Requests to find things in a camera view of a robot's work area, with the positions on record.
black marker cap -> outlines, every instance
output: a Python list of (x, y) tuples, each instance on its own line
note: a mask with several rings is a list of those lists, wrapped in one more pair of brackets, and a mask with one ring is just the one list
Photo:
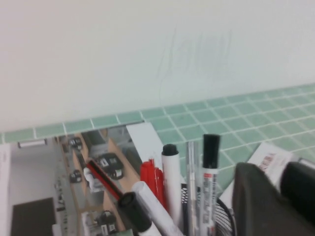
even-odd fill
[(118, 207), (137, 228), (138, 232), (145, 232), (151, 227), (152, 221), (137, 201), (134, 192), (125, 193), (118, 200)]
[(174, 144), (166, 144), (163, 146), (163, 156), (175, 156), (178, 153), (177, 147)]
[(203, 168), (217, 169), (219, 162), (220, 135), (203, 135)]

pencil scribble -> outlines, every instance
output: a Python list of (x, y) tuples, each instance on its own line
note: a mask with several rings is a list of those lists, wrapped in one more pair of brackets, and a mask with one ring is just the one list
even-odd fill
[(211, 79), (213, 82), (225, 78), (228, 69), (228, 58), (231, 49), (232, 31), (220, 35), (205, 36), (202, 32), (196, 40), (177, 39), (177, 27), (167, 48), (167, 42), (163, 49), (160, 63), (157, 68), (156, 78), (161, 78), (159, 85), (159, 102), (161, 104), (162, 85), (167, 78), (180, 78), (183, 73), (191, 73), (197, 78)]

pen holder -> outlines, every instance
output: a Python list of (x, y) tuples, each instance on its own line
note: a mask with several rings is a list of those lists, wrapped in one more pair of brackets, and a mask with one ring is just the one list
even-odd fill
[[(198, 205), (200, 204), (200, 191), (197, 192)], [(182, 207), (184, 216), (184, 233), (188, 235), (187, 221), (187, 185), (182, 183)], [(218, 198), (216, 204), (216, 236), (235, 236), (235, 222), (234, 219), (226, 207), (226, 205)]]

dark floor mat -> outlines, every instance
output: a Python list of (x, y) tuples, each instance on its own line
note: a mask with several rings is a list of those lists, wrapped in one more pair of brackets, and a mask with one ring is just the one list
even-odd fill
[(11, 236), (53, 236), (56, 223), (52, 198), (13, 206)]

silver pen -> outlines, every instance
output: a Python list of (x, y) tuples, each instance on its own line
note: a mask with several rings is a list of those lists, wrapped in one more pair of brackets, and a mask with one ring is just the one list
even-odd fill
[(188, 192), (188, 236), (199, 236), (199, 214), (197, 212), (196, 167), (199, 166), (197, 142), (186, 142), (186, 168)]

